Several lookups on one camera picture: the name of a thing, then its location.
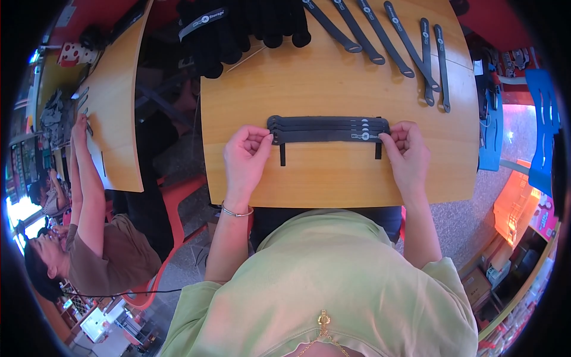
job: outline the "woman in brown shirt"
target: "woman in brown shirt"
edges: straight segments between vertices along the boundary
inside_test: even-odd
[[[189,82],[186,87],[190,93]],[[87,148],[86,128],[87,117],[81,114],[71,134],[73,209],[65,250],[57,236],[44,234],[25,247],[30,280],[49,300],[62,295],[62,278],[86,295],[112,295],[136,287],[156,275],[174,245],[152,159],[184,128],[175,127],[161,112],[136,126],[144,191],[113,191],[115,216],[110,223],[104,223],[103,184]]]

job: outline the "blue plastic chair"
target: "blue plastic chair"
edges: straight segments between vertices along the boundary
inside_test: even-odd
[[[496,68],[489,64],[491,71]],[[480,147],[480,170],[497,171],[500,169],[501,147],[504,135],[504,110],[501,105],[501,93],[497,93],[497,109],[494,110],[492,93],[488,91],[488,116],[486,122],[480,121],[484,145]]]
[[[533,103],[536,107],[537,144],[531,168],[501,159],[501,141],[503,134],[503,113],[501,107],[498,111],[488,110],[491,117],[486,134],[485,145],[480,148],[480,169],[497,171],[499,165],[519,171],[529,176],[528,182],[548,196],[551,193],[551,161],[553,158],[553,135],[559,132],[559,110],[555,99],[553,83],[546,70],[534,69],[525,71],[525,80],[529,87]],[[491,98],[488,99],[488,108],[491,108]]]
[[[561,123],[555,99],[553,83],[546,70],[526,70],[525,80],[536,107],[537,147],[529,169],[529,184],[546,195],[551,193],[551,161],[553,135],[559,132]]]

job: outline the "yellow wooden tabletop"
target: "yellow wooden tabletop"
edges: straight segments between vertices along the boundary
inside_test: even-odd
[[[105,48],[93,73],[81,84],[93,137],[87,147],[103,186],[112,190],[142,192],[135,140],[135,76],[144,27],[152,5],[143,16]]]
[[[314,1],[327,17],[354,39],[330,0]],[[201,109],[204,157],[212,203],[226,193],[222,150],[244,124],[266,126],[271,115],[364,116],[419,124],[432,152],[426,189],[430,202],[472,197],[478,160],[476,83],[460,24],[448,0],[393,0],[395,11],[422,58],[420,19],[431,28],[432,75],[440,83],[433,25],[443,28],[451,111],[424,102],[424,80],[392,27],[382,0],[369,0],[373,12],[415,78],[405,78],[391,60],[355,0],[347,8],[375,49],[385,57],[371,63],[363,51],[344,51],[307,11],[311,43],[301,49],[289,38],[277,49],[253,42],[242,61],[226,66],[218,79],[202,79]],[[262,180],[250,205],[263,207],[375,207],[402,204],[383,148],[375,160],[372,143],[289,143],[286,166],[272,147]]]

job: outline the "dark jeans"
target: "dark jeans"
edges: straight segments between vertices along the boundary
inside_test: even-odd
[[[391,242],[396,243],[399,240],[400,206],[348,208],[348,210],[363,215],[384,228]],[[256,207],[254,209],[254,225],[250,232],[250,242],[252,242],[254,251],[258,250],[258,246],[268,234],[275,231],[288,219],[307,211],[309,211],[307,208]]]
[[[127,214],[133,226],[145,234],[151,247],[164,262],[174,247],[174,238],[163,195],[156,184],[158,177],[152,160],[178,140],[178,133],[170,119],[157,111],[135,127],[135,135],[144,190],[113,191],[113,213]]]

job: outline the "light green shirt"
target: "light green shirt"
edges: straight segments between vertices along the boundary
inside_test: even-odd
[[[322,309],[329,335],[365,356],[476,355],[449,258],[419,270],[373,221],[322,210],[285,222],[224,286],[185,287],[162,356],[284,356],[319,335]]]

